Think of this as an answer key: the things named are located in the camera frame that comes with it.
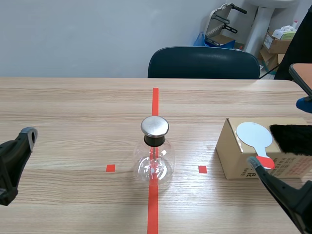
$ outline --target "cardboard box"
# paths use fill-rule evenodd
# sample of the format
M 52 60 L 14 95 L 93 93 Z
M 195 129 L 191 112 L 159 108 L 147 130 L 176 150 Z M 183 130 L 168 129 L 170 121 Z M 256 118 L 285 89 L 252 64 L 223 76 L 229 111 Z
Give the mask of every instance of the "cardboard box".
M 279 65 L 284 58 L 283 54 L 270 54 L 264 46 L 261 48 L 258 59 L 260 60 L 260 64 L 264 67 L 264 69 L 268 72 L 277 65 Z M 276 74 L 278 68 L 274 69 L 270 74 Z
M 217 45 L 207 41 L 206 44 L 211 46 L 211 47 L 233 49 L 235 46 L 235 39 L 227 37 L 225 35 L 216 35 L 216 36 L 212 37 L 211 39 L 220 44 L 220 46 L 217 46 Z
M 279 40 L 272 37 L 270 33 L 266 33 L 263 46 L 270 54 L 285 54 L 291 41 Z
M 292 40 L 295 34 L 296 34 L 296 31 L 283 32 L 281 30 L 276 29 L 273 32 L 272 37 L 279 39 L 279 40 Z
M 236 134 L 238 125 L 243 122 L 258 123 L 268 130 L 270 130 L 270 126 L 273 124 L 307 125 L 302 118 L 227 118 L 216 145 L 216 150 L 227 179 L 258 178 L 255 171 L 246 162 L 248 157 L 256 156 L 256 152 L 253 147 L 243 143 Z M 272 144 L 266 148 L 266 153 L 275 164 L 275 168 L 268 170 L 268 172 L 277 178 L 302 178 L 312 169 L 312 156 L 285 154 L 281 152 L 274 138 Z

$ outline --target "bottle neck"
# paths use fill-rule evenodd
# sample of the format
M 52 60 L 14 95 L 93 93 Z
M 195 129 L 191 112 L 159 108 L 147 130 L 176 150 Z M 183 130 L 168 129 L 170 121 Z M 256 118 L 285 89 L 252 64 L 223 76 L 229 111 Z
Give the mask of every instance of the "bottle neck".
M 151 146 L 151 147 L 161 146 L 163 143 L 165 143 L 165 140 L 166 140 L 165 136 L 161 136 L 161 137 L 157 137 L 157 138 L 149 137 L 147 135 L 144 136 L 145 144 L 147 144 L 148 146 Z

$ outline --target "black cable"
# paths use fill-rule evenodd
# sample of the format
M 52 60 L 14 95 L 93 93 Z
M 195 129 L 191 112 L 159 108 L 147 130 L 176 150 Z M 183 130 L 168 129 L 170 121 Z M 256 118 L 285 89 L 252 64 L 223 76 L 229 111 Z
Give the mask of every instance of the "black cable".
M 262 77 L 260 77 L 259 79 L 265 77 L 268 73 L 270 73 L 271 71 L 273 71 L 274 69 L 276 69 L 277 67 L 279 67 L 279 64 L 276 65 L 274 68 L 272 68 L 271 70 L 269 70 L 266 74 L 264 74 Z

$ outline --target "red tape line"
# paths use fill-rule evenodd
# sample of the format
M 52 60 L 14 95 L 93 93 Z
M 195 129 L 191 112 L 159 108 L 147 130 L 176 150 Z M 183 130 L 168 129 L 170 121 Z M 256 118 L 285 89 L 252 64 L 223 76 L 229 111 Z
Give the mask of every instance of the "red tape line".
M 153 88 L 152 115 L 159 114 L 159 89 Z M 158 148 L 151 149 L 150 157 L 158 157 Z M 152 174 L 148 188 L 148 216 L 147 216 L 147 234 L 158 234 L 158 179 Z

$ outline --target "sink pedestal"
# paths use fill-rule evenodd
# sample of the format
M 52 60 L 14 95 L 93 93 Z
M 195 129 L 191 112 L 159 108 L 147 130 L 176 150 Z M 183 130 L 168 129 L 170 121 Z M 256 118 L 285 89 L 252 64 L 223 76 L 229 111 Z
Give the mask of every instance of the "sink pedestal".
M 268 30 L 274 8 L 259 7 L 249 33 L 244 51 L 258 56 L 265 34 Z

